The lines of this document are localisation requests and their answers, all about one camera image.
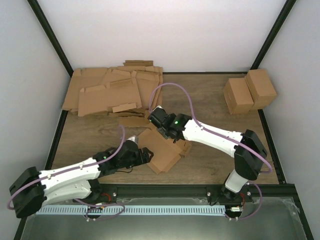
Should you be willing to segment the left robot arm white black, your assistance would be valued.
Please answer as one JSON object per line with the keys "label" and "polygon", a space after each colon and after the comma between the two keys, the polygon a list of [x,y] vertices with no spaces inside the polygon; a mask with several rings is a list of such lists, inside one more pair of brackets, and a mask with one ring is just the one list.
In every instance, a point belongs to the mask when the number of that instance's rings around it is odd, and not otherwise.
{"label": "left robot arm white black", "polygon": [[127,139],[122,146],[110,147],[92,157],[56,170],[38,171],[27,168],[10,186],[13,197],[9,207],[18,219],[26,218],[42,207],[71,199],[97,202],[102,196],[98,178],[112,175],[119,169],[130,169],[151,161],[148,148]]}

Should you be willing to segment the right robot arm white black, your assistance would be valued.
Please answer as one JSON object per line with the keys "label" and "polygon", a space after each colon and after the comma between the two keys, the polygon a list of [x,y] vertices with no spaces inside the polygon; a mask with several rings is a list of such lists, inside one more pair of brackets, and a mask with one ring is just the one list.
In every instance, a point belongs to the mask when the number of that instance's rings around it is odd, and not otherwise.
{"label": "right robot arm white black", "polygon": [[186,114],[168,114],[161,106],[150,113],[148,120],[165,139],[207,145],[234,159],[234,169],[219,191],[219,195],[229,202],[236,200],[243,186],[255,181],[262,173],[268,152],[252,130],[247,129],[244,133],[223,130]]}

